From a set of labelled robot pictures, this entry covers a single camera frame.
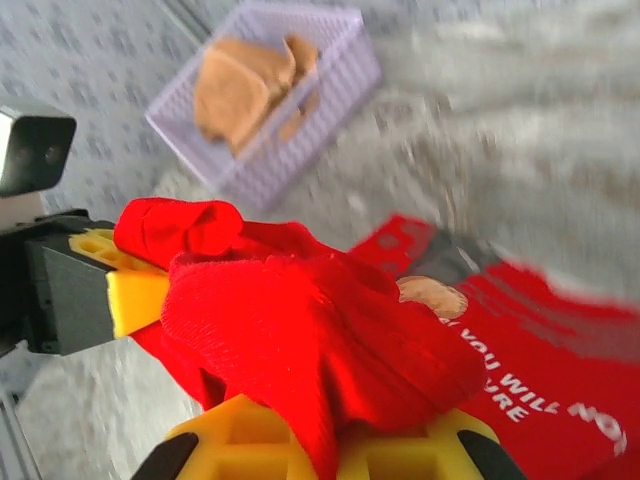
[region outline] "brown cloth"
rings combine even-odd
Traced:
[[[318,62],[318,50],[297,35],[284,39],[286,54],[224,37],[206,51],[194,89],[194,122],[210,141],[224,139],[236,155],[269,114]],[[288,140],[318,104],[313,92],[282,125]]]

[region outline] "gray carpet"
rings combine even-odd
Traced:
[[[213,25],[233,3],[201,0],[194,7],[206,23]],[[435,23],[480,14],[492,17],[512,9],[530,11],[539,7],[540,2],[355,0],[351,3],[363,7],[373,34],[393,38],[405,25],[431,28]],[[543,3],[548,6],[567,2]],[[115,219],[124,204],[138,196],[157,193],[194,199],[210,197],[178,166],[143,120],[149,101],[195,49],[155,4],[130,0],[91,3],[0,0],[0,5],[1,88],[11,94],[30,93],[51,102],[75,115],[80,124],[65,178],[58,188],[45,195],[50,210],[81,206],[89,208],[96,218]],[[555,28],[550,20],[553,18],[553,13],[547,18],[548,28]],[[600,28],[600,32],[603,25],[617,28],[615,15],[598,18],[589,17],[585,22]],[[584,27],[567,19],[563,24],[573,27],[569,29],[573,33]],[[640,162],[637,153],[629,153],[633,151],[630,148],[634,146],[633,135],[629,134],[629,127],[623,128],[624,120],[635,117],[620,116],[621,111],[629,113],[621,105],[631,105],[640,98],[634,93],[638,91],[634,90],[638,85],[635,71],[626,75],[629,72],[622,68],[624,65],[616,63],[619,58],[610,55],[615,49],[608,50],[606,58],[598,60],[609,62],[607,68],[615,67],[618,83],[598,84],[592,90],[582,85],[581,91],[600,98],[599,95],[608,95],[609,86],[626,85],[627,97],[623,95],[616,102],[587,103],[582,109],[575,109],[575,102],[566,98],[567,101],[559,102],[561,108],[550,108],[556,98],[566,93],[553,88],[565,85],[567,79],[575,80],[570,72],[547,82],[553,88],[545,93],[555,92],[556,97],[536,96],[527,82],[517,84],[526,88],[514,90],[516,96],[509,100],[515,105],[513,109],[499,101],[504,95],[470,94],[478,92],[473,89],[480,80],[496,86],[500,94],[505,92],[500,88],[504,83],[496,82],[488,74],[484,77],[478,74],[485,70],[499,73],[500,68],[483,70],[482,65],[473,63],[474,58],[491,49],[497,48],[493,53],[513,55],[509,61],[521,62],[519,69],[507,62],[512,70],[502,71],[527,71],[522,66],[523,61],[528,61],[522,57],[526,49],[518,43],[517,34],[526,32],[533,38],[534,30],[527,20],[507,25],[502,33],[505,38],[515,39],[513,42],[498,48],[485,41],[476,45],[477,51],[469,50],[464,42],[449,42],[446,37],[425,39],[424,42],[433,42],[426,45],[430,49],[420,51],[430,88],[412,91],[408,94],[413,99],[409,103],[415,107],[419,103],[416,99],[421,99],[427,103],[425,112],[443,113],[440,107],[444,104],[438,103],[441,98],[438,93],[444,93],[450,100],[449,114],[425,113],[424,118],[435,123],[425,124],[428,128],[421,129],[422,136],[396,139],[397,148],[391,148],[389,143],[378,149],[362,141],[366,131],[358,134],[360,143],[348,136],[341,137],[318,168],[293,188],[278,209],[261,218],[302,220],[322,240],[346,248],[388,212],[399,209],[489,238],[519,257],[555,267],[558,273],[571,274],[591,287],[640,299],[640,287],[635,282],[640,270],[638,262],[633,261],[640,208],[633,184],[622,181],[636,178]],[[486,29],[483,32],[490,37]],[[469,38],[479,36],[473,29],[464,34]],[[612,38],[624,44],[619,37],[609,35],[605,41],[598,35],[589,36],[594,42],[607,45],[615,43]],[[526,51],[536,53],[535,48]],[[631,49],[625,54],[637,58],[633,56],[635,53]],[[475,73],[470,75],[460,68],[451,68],[454,64],[469,65],[476,69]],[[389,65],[387,70],[395,69]],[[511,82],[512,76],[504,75],[501,80]],[[419,83],[424,87],[424,79]],[[384,104],[385,95],[393,97],[394,92],[383,90],[376,101]],[[380,104],[374,101],[368,115]],[[603,105],[609,107],[598,110]],[[535,115],[528,110],[532,106]],[[474,108],[481,115],[474,116]],[[618,123],[608,124],[609,128],[611,125],[616,128],[603,130],[596,121],[599,112],[610,115],[607,120],[618,119]],[[361,123],[351,128],[366,124],[366,116],[364,112]],[[529,137],[516,136],[515,129],[503,125],[505,119],[508,126],[514,126],[530,118],[540,128],[529,130],[535,133]],[[549,119],[559,122],[560,127],[541,128],[553,124]],[[604,132],[603,138],[611,140],[607,144],[611,148],[600,151],[594,148],[602,145],[595,141],[597,138],[584,143],[580,142],[584,137],[564,134],[575,133],[577,130],[569,126],[576,124]],[[501,134],[495,138],[478,135],[489,131]],[[614,131],[619,134],[618,143]],[[562,144],[558,139],[567,142]],[[530,149],[532,145],[544,148]],[[590,161],[589,168],[578,169],[578,173],[586,173],[579,175],[564,168],[572,165],[570,162],[556,162],[569,158],[556,155],[560,151],[557,147],[562,145],[583,152]],[[408,155],[407,149],[413,149],[415,154]],[[349,156],[348,152],[360,155],[351,156],[352,159],[366,157],[368,162],[340,162],[340,158]],[[532,152],[546,155],[530,155]],[[626,167],[607,163],[609,157],[623,158]],[[12,361],[15,367],[11,371],[20,374],[3,381],[20,389],[29,383],[29,376],[35,376],[19,415],[45,479],[127,478],[168,429],[198,411],[155,360],[126,340],[68,358],[50,359],[44,366],[43,359],[22,352]]]

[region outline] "red fabric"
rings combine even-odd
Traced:
[[[400,236],[399,225],[385,232]],[[402,254],[378,244],[358,248],[375,250],[381,267]],[[562,298],[508,263],[455,287],[469,306],[441,321],[485,356],[489,374],[460,408],[494,429],[531,480],[640,479],[640,313]]]
[[[349,253],[369,265],[375,265],[397,276],[409,267],[412,260],[422,255],[435,232],[434,225],[422,220],[393,215]]]
[[[277,411],[320,480],[335,479],[335,434],[350,422],[408,428],[486,380],[459,335],[398,302],[392,276],[299,224],[243,222],[222,202],[140,199],[114,238],[160,267],[171,262],[161,322],[134,338],[205,406],[214,400],[203,371]]]

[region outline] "yellow plastic part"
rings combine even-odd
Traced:
[[[160,318],[169,278],[157,272],[116,270],[107,273],[113,336],[131,335]]]
[[[457,432],[496,442],[483,422],[454,410],[397,436],[354,429],[341,439],[337,480],[482,480]],[[272,410],[239,395],[174,428],[199,442],[176,480],[316,480],[309,458]]]
[[[94,228],[85,233],[69,236],[69,248],[97,262],[117,270],[143,270],[164,273],[150,263],[118,250],[113,243],[113,230]]]
[[[90,229],[71,235],[69,248],[116,269],[106,275],[115,338],[130,335],[160,318],[169,290],[166,272],[118,250],[113,230]]]

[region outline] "purple plastic basket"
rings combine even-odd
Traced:
[[[290,33],[320,49],[317,71],[289,93],[234,159],[224,142],[206,141],[193,124],[193,88],[204,51],[211,41],[227,35],[283,49],[283,38]],[[236,201],[264,209],[318,158],[381,79],[359,10],[252,1],[230,14],[153,101],[146,116],[212,191],[224,191]],[[319,93],[318,107],[287,142],[281,142],[281,126],[313,91]]]

